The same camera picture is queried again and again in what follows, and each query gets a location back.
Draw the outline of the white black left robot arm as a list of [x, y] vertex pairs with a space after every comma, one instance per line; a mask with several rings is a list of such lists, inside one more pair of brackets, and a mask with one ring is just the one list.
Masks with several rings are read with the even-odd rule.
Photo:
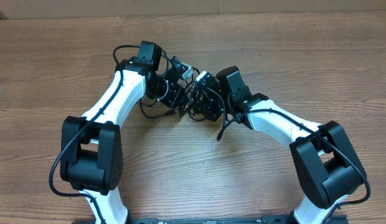
[[187, 104], [179, 80], [194, 74], [191, 65], [169, 58], [154, 42], [142, 41], [138, 54], [117, 60], [111, 85], [80, 117], [62, 125], [61, 152], [49, 174], [51, 190], [65, 197], [84, 197], [93, 223], [130, 223], [118, 189], [123, 172], [121, 127], [143, 96], [165, 104], [167, 115]]

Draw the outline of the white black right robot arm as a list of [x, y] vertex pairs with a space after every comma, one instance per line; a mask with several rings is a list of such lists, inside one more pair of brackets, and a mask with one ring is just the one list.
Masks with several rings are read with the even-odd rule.
[[304, 198], [289, 215], [262, 217], [263, 223], [347, 223], [334, 212], [369, 199], [367, 174], [344, 128], [335, 121], [307, 121], [251, 93], [236, 66], [214, 76], [203, 71], [194, 80], [189, 107], [211, 121], [224, 115], [223, 130], [243, 124], [290, 150]]

